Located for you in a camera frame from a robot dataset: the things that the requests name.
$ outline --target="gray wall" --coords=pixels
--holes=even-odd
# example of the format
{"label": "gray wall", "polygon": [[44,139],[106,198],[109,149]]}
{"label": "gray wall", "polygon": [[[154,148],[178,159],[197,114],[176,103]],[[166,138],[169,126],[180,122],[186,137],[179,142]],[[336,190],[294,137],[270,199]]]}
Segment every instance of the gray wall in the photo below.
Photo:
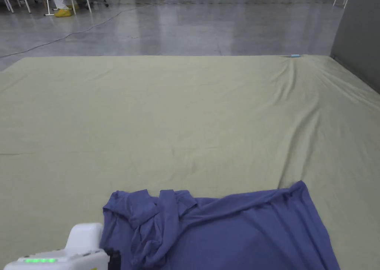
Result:
{"label": "gray wall", "polygon": [[380,0],[349,0],[331,57],[380,93]]}

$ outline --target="electrical cord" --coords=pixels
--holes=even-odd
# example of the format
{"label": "electrical cord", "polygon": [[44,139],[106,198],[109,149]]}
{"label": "electrical cord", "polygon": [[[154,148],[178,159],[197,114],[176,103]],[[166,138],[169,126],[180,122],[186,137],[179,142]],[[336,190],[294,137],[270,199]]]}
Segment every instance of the electrical cord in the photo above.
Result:
{"label": "electrical cord", "polygon": [[[176,0],[176,1],[193,1],[193,0]],[[17,54],[20,54],[20,53],[25,53],[25,52],[28,52],[28,51],[31,51],[33,49],[36,49],[36,48],[39,48],[39,47],[42,47],[42,46],[47,46],[47,45],[50,45],[50,44],[53,44],[53,43],[56,43],[56,42],[59,42],[61,41],[62,39],[65,39],[69,36],[72,36],[74,34],[80,34],[80,33],[84,33],[84,32],[88,32],[90,31],[91,29],[97,27],[97,26],[100,26],[101,24],[104,24],[114,18],[116,18],[117,16],[119,16],[121,13],[123,12],[127,12],[127,11],[133,11],[133,10],[138,10],[138,9],[142,9],[142,8],[146,8],[146,7],[151,7],[151,6],[155,6],[155,5],[160,5],[160,4],[163,4],[163,3],[166,3],[166,2],[162,2],[162,3],[152,3],[152,4],[149,4],[147,6],[142,6],[142,7],[136,7],[136,8],[131,8],[131,9],[126,9],[126,10],[123,10],[123,11],[120,11],[119,13],[117,13],[115,16],[112,16],[111,18],[105,20],[104,22],[101,22],[101,23],[98,23],[92,27],[90,27],[89,29],[87,30],[84,30],[84,31],[79,31],[79,32],[73,32],[73,33],[69,33],[67,36],[64,36],[64,37],[61,37],[59,39],[55,39],[49,43],[46,43],[46,44],[42,44],[42,45],[38,45],[38,46],[35,46],[35,47],[31,47],[30,49],[27,49],[27,50],[23,50],[23,51],[20,51],[20,52],[14,52],[14,53],[10,53],[10,54],[5,54],[5,55],[0,55],[0,59],[4,58],[4,57],[9,57],[11,55],[17,55]]]}
{"label": "electrical cord", "polygon": [[80,32],[73,32],[73,33],[69,33],[67,36],[64,36],[64,37],[61,37],[59,39],[55,39],[49,43],[46,43],[46,44],[42,44],[42,45],[38,45],[38,46],[35,46],[35,47],[31,47],[30,49],[27,49],[27,50],[23,50],[23,51],[20,51],[20,52],[14,52],[14,53],[10,53],[10,54],[5,54],[5,55],[0,55],[0,59],[4,58],[4,57],[9,57],[11,55],[16,55],[16,54],[20,54],[20,53],[25,53],[25,52],[28,52],[28,51],[31,51],[33,49],[36,49],[38,47],[42,47],[42,46],[47,46],[47,45],[50,45],[50,44],[53,44],[55,42],[58,42],[58,41],[61,41],[62,39],[65,39],[71,35],[74,35],[74,34],[80,34],[80,33],[84,33],[84,32],[88,32],[90,31],[91,29],[97,27],[97,26],[100,26],[101,24],[104,24],[114,18],[116,18],[118,15],[120,15],[121,13],[123,12],[127,12],[127,11],[133,11],[133,10],[137,10],[137,9],[142,9],[142,8],[146,8],[146,7],[151,7],[151,6],[155,6],[155,5],[159,5],[159,4],[162,4],[162,3],[157,3],[157,4],[150,4],[150,5],[147,5],[147,6],[142,6],[142,7],[136,7],[136,8],[131,8],[131,9],[126,9],[126,10],[123,10],[123,11],[120,11],[119,13],[117,13],[115,16],[112,16],[111,18],[105,20],[104,22],[101,22],[101,23],[98,23],[98,24],[95,24],[94,26],[90,27],[89,29],[87,30],[84,30],[84,31],[80,31]]}

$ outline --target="purple fabric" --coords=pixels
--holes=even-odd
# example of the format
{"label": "purple fabric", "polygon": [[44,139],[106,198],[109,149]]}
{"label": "purple fabric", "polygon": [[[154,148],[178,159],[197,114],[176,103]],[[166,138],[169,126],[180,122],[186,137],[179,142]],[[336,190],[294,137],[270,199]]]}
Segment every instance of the purple fabric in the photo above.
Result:
{"label": "purple fabric", "polygon": [[130,269],[339,269],[306,185],[193,198],[188,191],[114,192],[102,248]]}

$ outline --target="polished gray floor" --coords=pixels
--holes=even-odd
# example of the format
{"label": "polished gray floor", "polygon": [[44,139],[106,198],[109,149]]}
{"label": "polished gray floor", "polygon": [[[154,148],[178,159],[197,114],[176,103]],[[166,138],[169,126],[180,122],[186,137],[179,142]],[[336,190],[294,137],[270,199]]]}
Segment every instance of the polished gray floor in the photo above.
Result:
{"label": "polished gray floor", "polygon": [[67,18],[2,5],[0,70],[58,55],[328,55],[343,14],[332,1],[112,0]]}

